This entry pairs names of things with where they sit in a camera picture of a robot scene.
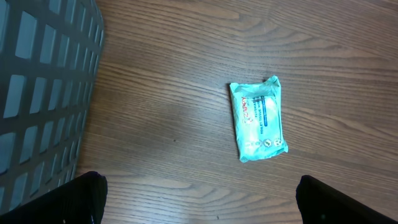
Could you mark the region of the teal wipes packet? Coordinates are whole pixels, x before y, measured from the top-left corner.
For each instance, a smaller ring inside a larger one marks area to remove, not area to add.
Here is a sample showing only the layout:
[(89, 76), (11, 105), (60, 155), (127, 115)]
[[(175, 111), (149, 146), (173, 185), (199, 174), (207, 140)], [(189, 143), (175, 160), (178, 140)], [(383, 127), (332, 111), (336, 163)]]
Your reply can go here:
[(278, 77), (274, 75), (262, 83), (230, 83), (229, 89), (239, 160), (258, 161), (288, 152)]

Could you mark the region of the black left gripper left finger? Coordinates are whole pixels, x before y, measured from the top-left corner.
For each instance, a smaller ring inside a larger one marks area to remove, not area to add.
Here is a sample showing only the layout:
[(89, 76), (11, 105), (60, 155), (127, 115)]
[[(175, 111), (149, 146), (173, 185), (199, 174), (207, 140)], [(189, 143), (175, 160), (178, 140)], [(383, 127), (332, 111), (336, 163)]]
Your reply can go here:
[(106, 177), (90, 171), (1, 215), (1, 224), (100, 224), (107, 194)]

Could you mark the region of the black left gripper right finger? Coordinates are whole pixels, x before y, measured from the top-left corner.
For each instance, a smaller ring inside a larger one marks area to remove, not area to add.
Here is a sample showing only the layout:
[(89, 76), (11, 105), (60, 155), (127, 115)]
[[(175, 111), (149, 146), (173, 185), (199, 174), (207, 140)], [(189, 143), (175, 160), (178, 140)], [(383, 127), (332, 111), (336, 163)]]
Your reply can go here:
[(296, 201), (303, 224), (397, 224), (310, 175), (301, 177)]

